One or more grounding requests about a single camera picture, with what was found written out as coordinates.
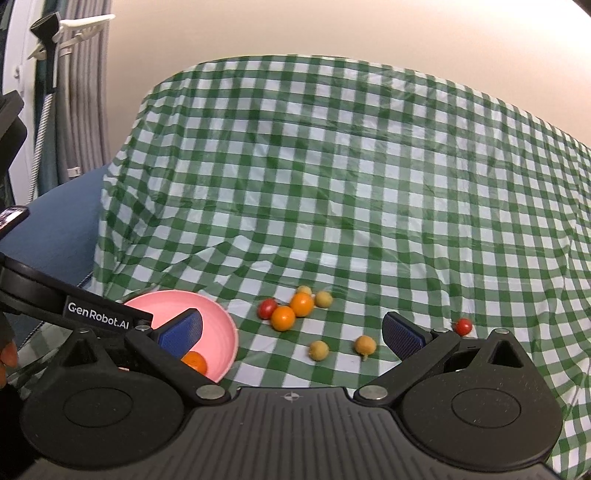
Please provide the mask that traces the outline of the orange tangerine front cluster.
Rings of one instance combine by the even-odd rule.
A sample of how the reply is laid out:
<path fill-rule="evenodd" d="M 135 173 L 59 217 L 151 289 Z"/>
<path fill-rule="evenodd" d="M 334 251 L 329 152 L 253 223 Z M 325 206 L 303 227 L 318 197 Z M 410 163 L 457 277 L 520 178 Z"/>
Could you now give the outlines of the orange tangerine front cluster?
<path fill-rule="evenodd" d="M 278 306 L 271 314 L 270 326 L 279 332 L 287 331 L 294 327 L 296 319 L 296 314 L 290 306 Z"/>

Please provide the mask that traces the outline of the orange tangerine cluster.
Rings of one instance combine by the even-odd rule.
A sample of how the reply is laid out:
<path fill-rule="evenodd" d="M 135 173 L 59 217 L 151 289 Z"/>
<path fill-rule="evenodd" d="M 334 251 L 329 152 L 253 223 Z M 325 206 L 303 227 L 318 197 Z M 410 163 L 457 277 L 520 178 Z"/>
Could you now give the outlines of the orange tangerine cluster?
<path fill-rule="evenodd" d="M 290 300 L 290 309 L 297 318 L 304 318 L 311 314 L 315 308 L 315 300 L 310 294 L 297 292 Z"/>
<path fill-rule="evenodd" d="M 287 331 L 294 327 L 296 319 L 296 314 L 290 306 L 278 306 L 271 314 L 270 326 L 279 332 Z"/>

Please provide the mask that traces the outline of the orange tangerine on plate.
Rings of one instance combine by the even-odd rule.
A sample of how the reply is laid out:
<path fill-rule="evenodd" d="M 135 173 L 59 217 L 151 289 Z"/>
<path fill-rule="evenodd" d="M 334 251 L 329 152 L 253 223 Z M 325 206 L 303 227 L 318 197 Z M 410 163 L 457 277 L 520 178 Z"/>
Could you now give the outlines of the orange tangerine on plate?
<path fill-rule="evenodd" d="M 208 370 L 207 361 L 205 360 L 204 356 L 199 354 L 196 351 L 189 351 L 187 352 L 182 358 L 181 361 L 193 370 L 197 371 L 201 375 L 206 375 Z"/>

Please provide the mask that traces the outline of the orange-yellow small fruit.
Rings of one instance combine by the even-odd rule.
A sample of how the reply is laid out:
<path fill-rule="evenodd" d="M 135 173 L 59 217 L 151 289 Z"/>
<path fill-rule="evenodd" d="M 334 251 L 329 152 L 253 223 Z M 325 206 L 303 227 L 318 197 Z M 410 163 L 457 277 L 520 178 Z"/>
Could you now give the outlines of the orange-yellow small fruit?
<path fill-rule="evenodd" d="M 368 335 L 362 335 L 359 338 L 356 338 L 355 343 L 353 343 L 353 348 L 355 349 L 356 354 L 360 355 L 363 361 L 366 361 L 376 352 L 377 342 Z"/>

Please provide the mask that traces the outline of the pink round plate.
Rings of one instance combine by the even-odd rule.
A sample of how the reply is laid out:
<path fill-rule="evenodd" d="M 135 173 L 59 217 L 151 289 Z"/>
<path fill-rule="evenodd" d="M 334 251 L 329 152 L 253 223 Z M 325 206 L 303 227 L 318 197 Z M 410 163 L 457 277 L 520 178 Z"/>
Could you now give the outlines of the pink round plate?
<path fill-rule="evenodd" d="M 144 293 L 125 302 L 127 306 L 153 315 L 152 327 L 158 328 L 188 308 L 195 308 L 202 317 L 202 335 L 192 347 L 204 357 L 206 375 L 221 381 L 238 353 L 238 329 L 221 305 L 197 293 L 162 290 Z"/>

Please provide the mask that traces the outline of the red cherry tomato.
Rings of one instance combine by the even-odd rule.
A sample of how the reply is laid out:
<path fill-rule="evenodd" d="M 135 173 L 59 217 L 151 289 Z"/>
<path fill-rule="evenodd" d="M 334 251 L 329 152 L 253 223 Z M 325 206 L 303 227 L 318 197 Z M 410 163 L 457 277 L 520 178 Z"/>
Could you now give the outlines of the red cherry tomato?
<path fill-rule="evenodd" d="M 454 331 L 461 337 L 469 335 L 473 330 L 473 323 L 467 318 L 461 318 L 453 324 Z"/>
<path fill-rule="evenodd" d="M 257 316 L 259 316 L 259 319 L 262 320 L 270 320 L 270 318 L 273 316 L 273 312 L 276 310 L 277 308 L 277 302 L 275 299 L 273 298 L 269 298 L 266 300 L 263 300 L 262 303 L 259 304 L 259 306 L 257 307 Z"/>

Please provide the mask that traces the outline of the blue sofa cushion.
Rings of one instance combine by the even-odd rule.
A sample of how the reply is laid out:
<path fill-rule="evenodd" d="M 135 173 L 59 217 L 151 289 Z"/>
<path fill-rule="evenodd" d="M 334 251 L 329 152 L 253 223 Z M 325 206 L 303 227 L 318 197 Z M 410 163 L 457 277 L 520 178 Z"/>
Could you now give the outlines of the blue sofa cushion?
<path fill-rule="evenodd" d="M 32 202 L 29 217 L 1 240 L 1 252 L 70 285 L 87 285 L 107 170 L 92 170 Z"/>

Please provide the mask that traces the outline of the yellow small fruit front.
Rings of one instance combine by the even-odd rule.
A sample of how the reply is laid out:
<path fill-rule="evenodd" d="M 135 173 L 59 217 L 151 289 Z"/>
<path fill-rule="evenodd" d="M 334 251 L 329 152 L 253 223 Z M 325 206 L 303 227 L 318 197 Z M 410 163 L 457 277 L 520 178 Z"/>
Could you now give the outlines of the yellow small fruit front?
<path fill-rule="evenodd" d="M 329 356 L 329 346 L 322 340 L 314 341 L 308 346 L 308 356 L 315 362 L 321 362 Z"/>

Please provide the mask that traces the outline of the yellow small fruit right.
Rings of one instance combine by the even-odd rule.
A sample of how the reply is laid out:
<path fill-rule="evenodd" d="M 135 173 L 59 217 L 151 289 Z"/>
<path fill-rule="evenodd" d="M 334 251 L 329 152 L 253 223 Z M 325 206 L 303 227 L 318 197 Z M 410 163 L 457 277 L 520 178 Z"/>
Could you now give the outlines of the yellow small fruit right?
<path fill-rule="evenodd" d="M 334 302 L 334 298 L 328 291 L 322 290 L 315 294 L 315 306 L 318 308 L 329 308 L 332 302 Z"/>

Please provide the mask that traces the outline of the orange tangerine rear cluster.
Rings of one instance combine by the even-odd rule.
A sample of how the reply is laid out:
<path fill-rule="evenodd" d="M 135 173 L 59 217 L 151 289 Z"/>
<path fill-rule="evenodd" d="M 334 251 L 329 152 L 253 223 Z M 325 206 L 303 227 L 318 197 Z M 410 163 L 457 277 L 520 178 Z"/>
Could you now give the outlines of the orange tangerine rear cluster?
<path fill-rule="evenodd" d="M 304 318 L 311 314 L 315 308 L 315 300 L 310 294 L 297 292 L 290 300 L 290 309 L 297 318 Z"/>

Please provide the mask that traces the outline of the black smartphone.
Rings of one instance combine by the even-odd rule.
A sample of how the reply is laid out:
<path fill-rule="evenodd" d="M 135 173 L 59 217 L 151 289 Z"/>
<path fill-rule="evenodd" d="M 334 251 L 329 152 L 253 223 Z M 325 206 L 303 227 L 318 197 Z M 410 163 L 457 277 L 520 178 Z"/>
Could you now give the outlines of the black smartphone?
<path fill-rule="evenodd" d="M 0 238 L 6 237 L 12 230 L 29 217 L 27 206 L 11 206 L 0 214 Z"/>

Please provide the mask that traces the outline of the green white checkered cloth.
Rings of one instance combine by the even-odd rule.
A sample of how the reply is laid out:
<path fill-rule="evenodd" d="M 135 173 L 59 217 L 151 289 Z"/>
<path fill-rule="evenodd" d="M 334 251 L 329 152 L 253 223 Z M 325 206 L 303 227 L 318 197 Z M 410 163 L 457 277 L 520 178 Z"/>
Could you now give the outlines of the green white checkered cloth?
<path fill-rule="evenodd" d="M 239 335 L 229 389 L 356 389 L 397 362 L 385 347 L 353 353 L 390 311 L 428 328 L 467 318 L 478 337 L 507 329 L 561 405 L 550 465 L 590 469 L 590 151 L 465 86 L 303 56 L 173 75 L 103 177 L 88 285 L 224 306 Z M 301 285 L 334 302 L 283 332 L 259 319 Z"/>

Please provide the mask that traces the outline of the black handheld steamer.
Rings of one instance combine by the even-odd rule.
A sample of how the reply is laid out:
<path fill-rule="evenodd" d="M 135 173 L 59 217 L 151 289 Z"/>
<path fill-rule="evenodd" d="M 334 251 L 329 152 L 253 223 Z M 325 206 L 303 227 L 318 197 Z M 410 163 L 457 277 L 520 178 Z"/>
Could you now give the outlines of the black handheld steamer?
<path fill-rule="evenodd" d="M 45 62 L 43 102 L 34 143 L 33 164 L 30 172 L 30 202 L 32 202 L 38 195 L 38 180 L 43 144 L 46 136 L 51 105 L 57 89 L 56 58 L 58 37 L 61 32 L 60 22 L 60 14 L 57 11 L 54 11 L 38 19 L 30 27 L 30 32 L 37 38 L 38 43 L 33 52 L 29 55 L 29 58 Z"/>

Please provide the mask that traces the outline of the white round mirror frame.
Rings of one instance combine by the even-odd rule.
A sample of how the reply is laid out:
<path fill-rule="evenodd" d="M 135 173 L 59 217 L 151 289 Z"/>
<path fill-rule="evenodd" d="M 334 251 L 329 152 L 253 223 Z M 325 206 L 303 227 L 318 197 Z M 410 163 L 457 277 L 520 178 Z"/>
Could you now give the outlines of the white round mirror frame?
<path fill-rule="evenodd" d="M 27 129 L 27 138 L 9 168 L 9 179 L 15 203 L 27 204 L 34 159 L 36 74 L 36 61 L 29 59 L 29 54 L 37 44 L 30 26 L 41 17 L 43 2 L 16 0 L 11 4 L 2 86 L 4 93 L 17 91 L 24 102 L 19 118 Z"/>

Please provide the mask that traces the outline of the white hanger bracket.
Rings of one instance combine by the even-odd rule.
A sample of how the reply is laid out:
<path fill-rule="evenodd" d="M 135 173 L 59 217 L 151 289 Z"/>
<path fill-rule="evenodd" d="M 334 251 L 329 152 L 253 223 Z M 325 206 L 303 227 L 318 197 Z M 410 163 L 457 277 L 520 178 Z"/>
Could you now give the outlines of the white hanger bracket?
<path fill-rule="evenodd" d="M 89 40 L 104 30 L 115 18 L 114 14 L 103 14 L 80 19 L 62 19 L 58 12 L 47 14 L 30 27 L 37 44 L 28 58 L 45 60 L 49 53 L 56 53 L 60 49 L 67 49 Z"/>

